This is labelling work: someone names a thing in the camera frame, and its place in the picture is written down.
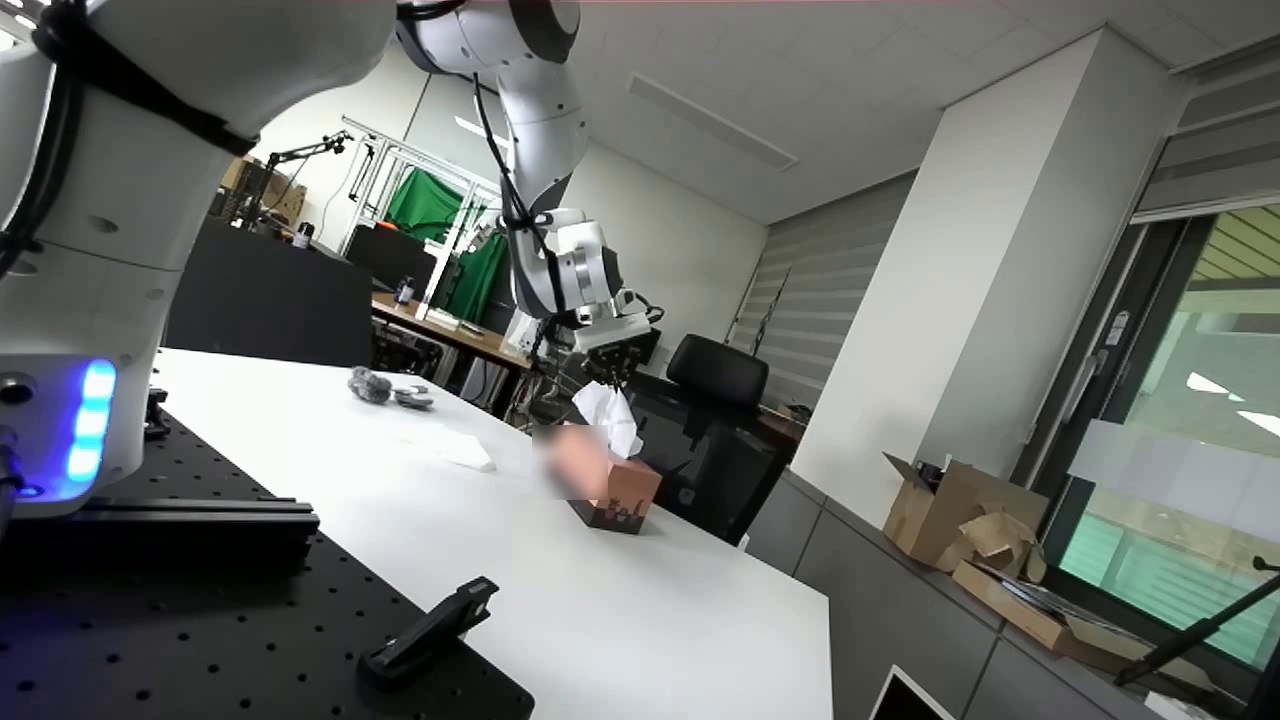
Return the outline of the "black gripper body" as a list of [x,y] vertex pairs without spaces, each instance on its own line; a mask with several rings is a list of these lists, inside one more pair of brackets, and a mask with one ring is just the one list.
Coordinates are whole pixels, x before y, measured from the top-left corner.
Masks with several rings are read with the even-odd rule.
[[658,305],[650,305],[645,292],[622,287],[604,305],[578,305],[563,318],[554,318],[553,343],[563,352],[590,352],[648,334],[658,318]]

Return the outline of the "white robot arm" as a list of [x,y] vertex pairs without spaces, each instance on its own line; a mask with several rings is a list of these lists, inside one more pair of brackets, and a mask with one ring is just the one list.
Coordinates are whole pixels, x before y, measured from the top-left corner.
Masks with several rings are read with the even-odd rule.
[[658,318],[563,205],[586,125],[574,0],[51,0],[0,57],[0,451],[21,518],[142,458],[152,360],[218,173],[387,46],[509,118],[512,301],[578,352]]

